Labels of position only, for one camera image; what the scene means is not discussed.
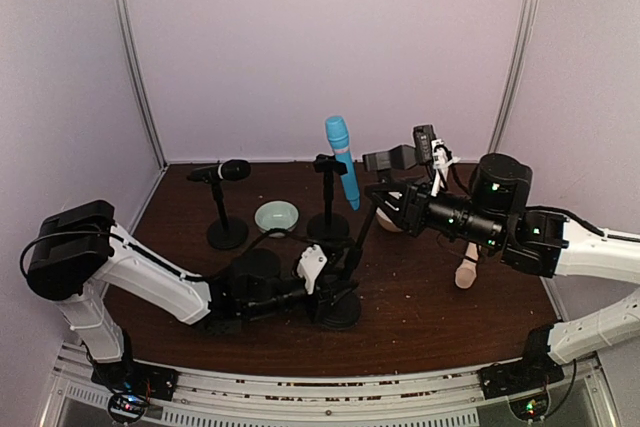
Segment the thin black stand with clip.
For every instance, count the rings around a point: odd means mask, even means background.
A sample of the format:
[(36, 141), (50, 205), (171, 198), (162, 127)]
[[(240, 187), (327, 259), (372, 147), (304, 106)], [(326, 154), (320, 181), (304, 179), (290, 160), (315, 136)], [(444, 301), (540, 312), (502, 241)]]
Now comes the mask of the thin black stand with clip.
[[(401, 182), (408, 181), (406, 179), (398, 179), (394, 176), (396, 171), (407, 171), (418, 165), (416, 160), (416, 151), (414, 147), (406, 144), (398, 145), (387, 151), (379, 151), (374, 153), (368, 153), (362, 158), (364, 170), (376, 175), (377, 182)], [(345, 254), (341, 260), (339, 266), (340, 270), (336, 272), (325, 272), (324, 269), (320, 274), (321, 276), (336, 275), (341, 279), (356, 281), (354, 279), (354, 273), (359, 267), (363, 254), (364, 247), (369, 231), (374, 223), (376, 217), (376, 210), (381, 209), (390, 220), (397, 226), (398, 217), (401, 206), (401, 196), (396, 193), (374, 195), (373, 197), (366, 196), (366, 187), (364, 188), (364, 195), (369, 201), (369, 208), (365, 215), (365, 218), (361, 224), (360, 230), (355, 237), (334, 238), (325, 239), (322, 242), (335, 242), (335, 241), (351, 241), (352, 247), (349, 252)], [(341, 307), (345, 307), (347, 314), (345, 322), (317, 322), (321, 326), (330, 330), (347, 330), (354, 327), (361, 316), (361, 303), (356, 290), (345, 296), (340, 304)]]

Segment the tall black microphone stand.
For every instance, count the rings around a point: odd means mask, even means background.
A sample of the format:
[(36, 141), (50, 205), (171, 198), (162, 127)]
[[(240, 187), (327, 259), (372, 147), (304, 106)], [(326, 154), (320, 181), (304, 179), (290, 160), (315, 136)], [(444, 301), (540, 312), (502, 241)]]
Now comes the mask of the tall black microphone stand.
[(333, 211), (334, 175), (341, 176), (346, 172), (346, 167), (334, 156), (326, 154), (318, 154), (312, 165), (316, 173), (323, 175), (324, 211), (308, 221), (306, 233), (315, 239), (348, 237), (350, 227), (347, 219)]

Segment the blue toy microphone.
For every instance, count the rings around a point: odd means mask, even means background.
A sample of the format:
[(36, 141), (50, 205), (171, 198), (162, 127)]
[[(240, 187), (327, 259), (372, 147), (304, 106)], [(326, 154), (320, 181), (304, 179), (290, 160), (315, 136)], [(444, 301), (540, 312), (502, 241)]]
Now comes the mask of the blue toy microphone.
[(345, 198), (354, 211), (360, 208), (360, 190), (350, 150), (350, 136), (346, 122), (342, 116), (331, 116), (325, 120), (327, 140), (334, 157), (346, 167), (341, 175)]

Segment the short black microphone stand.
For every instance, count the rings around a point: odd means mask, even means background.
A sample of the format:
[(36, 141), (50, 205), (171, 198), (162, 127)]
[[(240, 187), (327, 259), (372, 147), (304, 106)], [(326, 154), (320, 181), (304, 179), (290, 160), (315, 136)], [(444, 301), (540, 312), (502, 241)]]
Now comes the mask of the short black microphone stand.
[(243, 245), (248, 239), (249, 228), (245, 221), (227, 214), (221, 183), (211, 184), (213, 200), (217, 207), (218, 218), (206, 232), (208, 244), (217, 250), (232, 250)]

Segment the black handheld microphone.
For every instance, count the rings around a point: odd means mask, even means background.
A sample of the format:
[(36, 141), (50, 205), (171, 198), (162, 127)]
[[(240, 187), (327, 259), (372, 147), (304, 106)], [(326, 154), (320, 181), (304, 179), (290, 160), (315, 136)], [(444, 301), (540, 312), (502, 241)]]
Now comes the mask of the black handheld microphone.
[(251, 164), (248, 161), (231, 159), (226, 162), (196, 168), (187, 175), (187, 180), (214, 184), (221, 181), (240, 181), (248, 178), (250, 175)]

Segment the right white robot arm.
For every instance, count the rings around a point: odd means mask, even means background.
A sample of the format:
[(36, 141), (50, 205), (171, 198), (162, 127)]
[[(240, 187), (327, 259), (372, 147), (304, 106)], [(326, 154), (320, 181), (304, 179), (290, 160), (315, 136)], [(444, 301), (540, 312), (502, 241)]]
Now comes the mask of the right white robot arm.
[(567, 210), (528, 205), (532, 170), (508, 155), (481, 158), (468, 197), (393, 180), (391, 170), (417, 165), (411, 152), (371, 153), (363, 162), (380, 180), (366, 188), (367, 197), (412, 236), (433, 229), (483, 247), (503, 264), (536, 277), (639, 282), (638, 235), (598, 228)]

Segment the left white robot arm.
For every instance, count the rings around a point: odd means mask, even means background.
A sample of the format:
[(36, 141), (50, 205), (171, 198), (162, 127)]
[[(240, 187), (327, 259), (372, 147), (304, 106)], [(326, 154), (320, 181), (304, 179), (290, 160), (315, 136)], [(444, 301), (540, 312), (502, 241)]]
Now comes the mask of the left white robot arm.
[(177, 321), (210, 336), (237, 333), (248, 322), (303, 307), (311, 322), (349, 329), (361, 316), (357, 281), (337, 268), (349, 238), (302, 238), (304, 250), (291, 274), (263, 247), (271, 229), (218, 272), (190, 272), (136, 240), (114, 218), (109, 202), (96, 200), (46, 218), (22, 250), (19, 268), (28, 287), (54, 302), (99, 364), (129, 357), (124, 330), (95, 291), (96, 282), (141, 298)]

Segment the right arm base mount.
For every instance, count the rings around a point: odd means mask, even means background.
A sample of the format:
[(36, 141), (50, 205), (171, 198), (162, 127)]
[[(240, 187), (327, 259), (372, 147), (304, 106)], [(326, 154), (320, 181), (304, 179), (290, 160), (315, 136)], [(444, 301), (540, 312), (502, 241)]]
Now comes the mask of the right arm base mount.
[(545, 420), (551, 413), (551, 384), (564, 379), (564, 370), (549, 356), (552, 325), (532, 330), (519, 360), (494, 363), (478, 371), (486, 400), (509, 397), (515, 417), (530, 423)]

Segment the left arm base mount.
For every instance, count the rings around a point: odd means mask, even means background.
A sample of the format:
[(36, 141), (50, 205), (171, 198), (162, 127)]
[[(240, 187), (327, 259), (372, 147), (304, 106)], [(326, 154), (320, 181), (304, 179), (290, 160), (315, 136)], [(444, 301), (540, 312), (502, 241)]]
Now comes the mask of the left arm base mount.
[(130, 336), (124, 332), (124, 352), (119, 361), (99, 363), (86, 349), (93, 371), (91, 381), (111, 393), (106, 411), (118, 426), (129, 426), (142, 419), (152, 400), (171, 401), (178, 381), (173, 368), (138, 362), (133, 358)]

